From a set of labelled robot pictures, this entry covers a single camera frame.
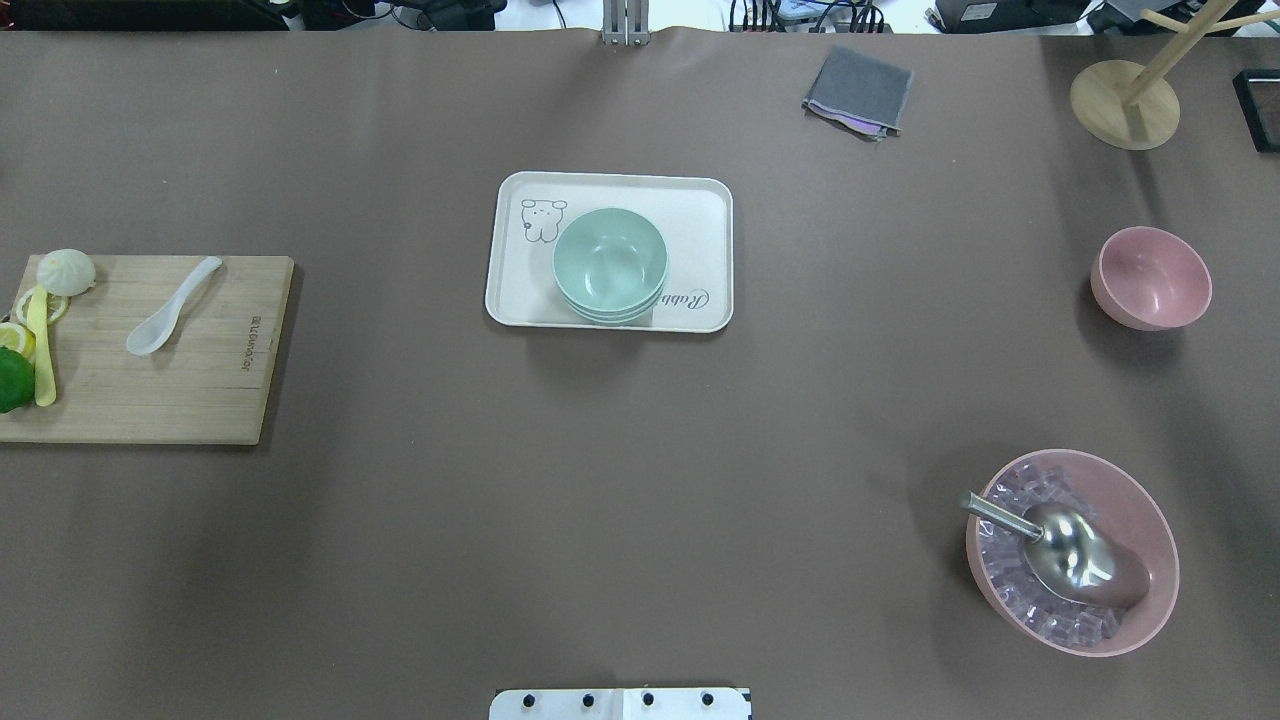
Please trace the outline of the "small pink bowl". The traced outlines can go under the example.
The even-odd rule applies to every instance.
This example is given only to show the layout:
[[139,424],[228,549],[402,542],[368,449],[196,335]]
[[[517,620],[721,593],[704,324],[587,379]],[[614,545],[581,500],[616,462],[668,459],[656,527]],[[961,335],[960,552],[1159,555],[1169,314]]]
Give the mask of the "small pink bowl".
[[1213,281],[1180,237],[1148,225],[1116,231],[1091,266],[1091,292],[1114,322],[1134,331],[1171,331],[1201,319]]

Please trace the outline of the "green bowl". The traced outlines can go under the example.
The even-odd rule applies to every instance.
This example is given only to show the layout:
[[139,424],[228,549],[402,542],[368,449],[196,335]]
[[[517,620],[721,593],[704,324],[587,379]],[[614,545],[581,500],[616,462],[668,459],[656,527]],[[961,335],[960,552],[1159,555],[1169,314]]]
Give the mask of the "green bowl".
[[603,325],[623,325],[630,322],[635,322],[639,318],[644,316],[646,313],[649,313],[657,305],[660,297],[660,290],[655,291],[654,293],[650,293],[648,297],[645,297],[641,302],[636,304],[635,306],[625,307],[621,310],[591,309],[576,302],[564,293],[561,295],[562,299],[568,304],[568,306],[577,315],[585,318],[586,320]]
[[573,219],[552,254],[552,274],[561,293],[595,313],[636,307],[666,286],[669,274],[666,237],[644,215],[603,208]]

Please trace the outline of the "top green bowl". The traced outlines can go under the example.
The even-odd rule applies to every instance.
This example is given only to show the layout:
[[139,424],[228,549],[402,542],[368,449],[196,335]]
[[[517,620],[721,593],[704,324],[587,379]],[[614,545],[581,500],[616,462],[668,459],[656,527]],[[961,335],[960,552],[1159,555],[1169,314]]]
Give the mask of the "top green bowl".
[[573,219],[552,254],[552,274],[561,293],[595,313],[636,307],[666,286],[669,274],[666,237],[644,215],[603,208]]

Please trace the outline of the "large pink bowl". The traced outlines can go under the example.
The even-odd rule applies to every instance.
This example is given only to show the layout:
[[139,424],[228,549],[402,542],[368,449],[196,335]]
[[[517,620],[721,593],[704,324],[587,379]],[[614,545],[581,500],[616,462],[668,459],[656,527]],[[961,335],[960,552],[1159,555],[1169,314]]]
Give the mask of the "large pink bowl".
[[1060,465],[1065,470],[1076,492],[1098,514],[1091,523],[1111,539],[1135,551],[1146,564],[1152,575],[1151,591],[1138,605],[1125,610],[1126,615],[1115,637],[1101,641],[1093,648],[1060,648],[1023,628],[998,603],[996,591],[986,579],[980,565],[977,536],[979,518],[970,518],[965,529],[966,565],[986,603],[1001,616],[1006,633],[1016,632],[1059,655],[1107,659],[1134,652],[1149,643],[1174,615],[1181,583],[1176,542],[1158,505],[1121,468],[1106,459],[1070,448],[1043,448],[1014,459],[986,483],[980,496],[984,497],[984,492],[1004,471],[1024,460]]

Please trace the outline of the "white ceramic spoon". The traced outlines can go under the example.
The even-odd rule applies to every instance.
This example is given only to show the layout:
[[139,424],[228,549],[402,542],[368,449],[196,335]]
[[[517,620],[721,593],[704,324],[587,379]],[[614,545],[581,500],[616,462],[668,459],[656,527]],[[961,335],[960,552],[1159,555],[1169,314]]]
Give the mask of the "white ceramic spoon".
[[136,357],[146,357],[160,350],[174,333],[188,299],[223,264],[224,261],[219,256],[204,258],[178,284],[170,297],[125,337],[125,351]]

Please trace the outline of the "cream rectangular serving tray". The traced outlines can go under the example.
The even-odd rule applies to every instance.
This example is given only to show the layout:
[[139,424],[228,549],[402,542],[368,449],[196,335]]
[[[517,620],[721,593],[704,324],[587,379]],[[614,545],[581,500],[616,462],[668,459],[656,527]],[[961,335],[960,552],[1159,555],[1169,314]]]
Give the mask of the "cream rectangular serving tray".
[[485,307],[512,327],[600,329],[556,287],[552,250],[577,217],[623,208],[650,220],[669,249],[655,306],[628,331],[716,333],[733,318],[733,195],[712,178],[521,170],[495,196]]

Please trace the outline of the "folded grey cloth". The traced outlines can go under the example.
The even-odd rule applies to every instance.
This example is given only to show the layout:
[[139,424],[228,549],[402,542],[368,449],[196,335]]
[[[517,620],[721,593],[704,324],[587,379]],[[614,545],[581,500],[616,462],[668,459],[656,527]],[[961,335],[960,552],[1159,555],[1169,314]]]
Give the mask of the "folded grey cloth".
[[863,138],[902,132],[915,73],[850,47],[833,47],[801,100],[808,111]]

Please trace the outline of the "bamboo cutting board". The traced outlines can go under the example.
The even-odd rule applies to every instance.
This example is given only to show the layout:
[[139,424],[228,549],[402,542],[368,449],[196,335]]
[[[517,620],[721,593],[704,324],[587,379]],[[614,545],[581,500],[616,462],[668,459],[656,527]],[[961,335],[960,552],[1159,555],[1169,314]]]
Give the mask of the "bamboo cutting board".
[[273,387],[294,261],[227,256],[148,356],[127,336],[196,256],[97,255],[96,284],[50,331],[56,401],[3,416],[6,442],[256,445]]

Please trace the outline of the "clear ice cubes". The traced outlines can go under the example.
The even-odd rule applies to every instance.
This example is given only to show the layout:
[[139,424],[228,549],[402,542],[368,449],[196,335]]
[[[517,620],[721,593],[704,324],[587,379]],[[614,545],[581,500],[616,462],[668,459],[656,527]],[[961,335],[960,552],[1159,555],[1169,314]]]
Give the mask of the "clear ice cubes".
[[[1098,516],[1060,465],[1036,460],[1020,461],[1004,471],[984,497],[1019,515],[1037,503],[1061,502],[1082,511],[1091,521]],[[1011,612],[1016,623],[1060,648],[1093,648],[1101,641],[1115,637],[1126,615],[1124,609],[1089,606],[1057,597],[1027,565],[1019,534],[986,519],[979,519],[977,524],[986,579],[995,588],[998,603]]]

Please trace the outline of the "metal ice scoop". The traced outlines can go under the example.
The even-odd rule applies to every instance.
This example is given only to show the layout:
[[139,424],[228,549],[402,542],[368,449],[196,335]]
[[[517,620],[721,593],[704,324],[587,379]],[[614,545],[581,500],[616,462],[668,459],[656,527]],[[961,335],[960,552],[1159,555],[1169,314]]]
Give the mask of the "metal ice scoop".
[[1130,609],[1147,597],[1152,575],[1138,553],[1111,539],[1079,510],[1036,503],[1021,514],[966,492],[961,509],[1021,538],[1021,555],[1057,597],[1105,609]]

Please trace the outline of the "wooden mug tree stand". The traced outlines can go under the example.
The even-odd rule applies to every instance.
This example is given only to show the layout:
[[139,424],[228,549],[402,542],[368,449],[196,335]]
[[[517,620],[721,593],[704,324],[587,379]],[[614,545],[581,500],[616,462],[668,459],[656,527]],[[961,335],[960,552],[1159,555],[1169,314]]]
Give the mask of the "wooden mug tree stand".
[[1165,76],[1206,35],[1276,20],[1279,10],[1226,20],[1234,1],[1208,1],[1188,22],[1144,9],[1140,17],[1170,29],[1172,38],[1148,64],[1098,61],[1082,70],[1069,94],[1074,117],[1096,138],[1117,149],[1144,151],[1167,142],[1180,122],[1180,102]]

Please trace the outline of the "white steamed bun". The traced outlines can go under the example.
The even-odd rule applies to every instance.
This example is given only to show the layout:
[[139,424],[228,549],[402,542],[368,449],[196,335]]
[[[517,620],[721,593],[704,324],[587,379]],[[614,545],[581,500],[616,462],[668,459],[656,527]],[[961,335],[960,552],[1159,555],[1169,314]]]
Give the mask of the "white steamed bun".
[[47,252],[36,266],[37,284],[50,295],[76,297],[96,286],[97,270],[92,258],[78,249]]

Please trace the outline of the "lemon slice on board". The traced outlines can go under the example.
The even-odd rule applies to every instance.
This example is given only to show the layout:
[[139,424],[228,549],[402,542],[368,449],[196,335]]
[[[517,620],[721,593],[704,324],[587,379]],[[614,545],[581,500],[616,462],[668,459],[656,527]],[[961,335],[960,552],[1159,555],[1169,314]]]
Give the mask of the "lemon slice on board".
[[[35,287],[28,288],[13,306],[13,319],[23,325],[28,325],[29,302],[35,296]],[[46,323],[52,324],[60,320],[70,306],[70,299],[55,293],[46,293]]]

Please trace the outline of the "black box at edge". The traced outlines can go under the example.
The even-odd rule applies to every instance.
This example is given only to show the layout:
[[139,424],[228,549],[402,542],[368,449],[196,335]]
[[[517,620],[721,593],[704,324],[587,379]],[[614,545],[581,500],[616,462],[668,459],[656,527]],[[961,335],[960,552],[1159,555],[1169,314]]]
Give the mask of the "black box at edge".
[[1254,149],[1279,152],[1279,69],[1240,70],[1233,87]]

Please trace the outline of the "metal bracket at table edge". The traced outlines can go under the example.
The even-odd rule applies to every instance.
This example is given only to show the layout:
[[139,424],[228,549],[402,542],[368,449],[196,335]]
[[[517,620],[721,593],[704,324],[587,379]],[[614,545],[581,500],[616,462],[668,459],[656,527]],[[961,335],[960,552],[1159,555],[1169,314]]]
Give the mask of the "metal bracket at table edge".
[[611,47],[649,45],[650,3],[648,0],[604,0],[602,3],[602,42]]

